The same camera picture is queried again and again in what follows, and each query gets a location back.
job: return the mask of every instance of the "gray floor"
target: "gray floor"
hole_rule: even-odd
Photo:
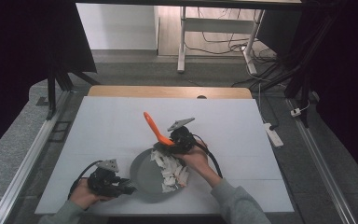
[[[93,53],[99,74],[89,75],[104,85],[230,87],[234,82],[249,78],[242,59],[189,58],[186,60],[186,72],[179,75],[176,73],[174,57],[158,57],[140,52],[117,54],[117,52],[94,51]],[[257,68],[262,71],[266,66],[266,64],[259,64]],[[74,121],[82,97],[90,88],[90,85],[81,79],[74,76],[71,78],[76,88],[71,92],[70,101],[59,118],[59,126],[45,145],[7,223],[36,223],[40,218],[34,215],[35,207],[60,155],[63,140]],[[242,84],[238,87],[247,87],[247,85]],[[261,112],[267,121],[279,124],[276,131],[283,140],[284,147],[275,148],[274,153],[296,211],[268,214],[268,218],[272,223],[342,223],[296,127],[296,121],[290,116],[282,90],[283,88],[278,86],[262,93]],[[257,91],[253,96],[258,101]],[[29,103],[0,141],[0,199],[46,117],[47,107],[40,104],[40,97],[47,97],[46,81],[37,83],[30,89]],[[316,104],[315,100],[310,104],[310,130],[358,220],[358,166],[346,148],[320,119],[315,111]],[[82,218],[82,223],[106,221],[107,217]]]

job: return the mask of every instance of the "white wall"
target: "white wall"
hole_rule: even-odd
[[[91,49],[157,49],[158,8],[76,4]]]

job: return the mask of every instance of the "power strip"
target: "power strip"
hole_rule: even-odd
[[[278,134],[274,130],[270,130],[269,127],[271,127],[270,123],[264,124],[264,128],[266,129],[268,138],[271,141],[272,145],[275,147],[282,147],[283,142],[282,142],[281,138],[278,136]]]

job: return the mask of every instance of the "gray sleeve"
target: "gray sleeve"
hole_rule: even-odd
[[[243,187],[234,188],[222,179],[211,193],[227,223],[270,223],[260,205]]]
[[[54,216],[43,216],[39,224],[77,224],[83,209],[77,204],[66,201]]]

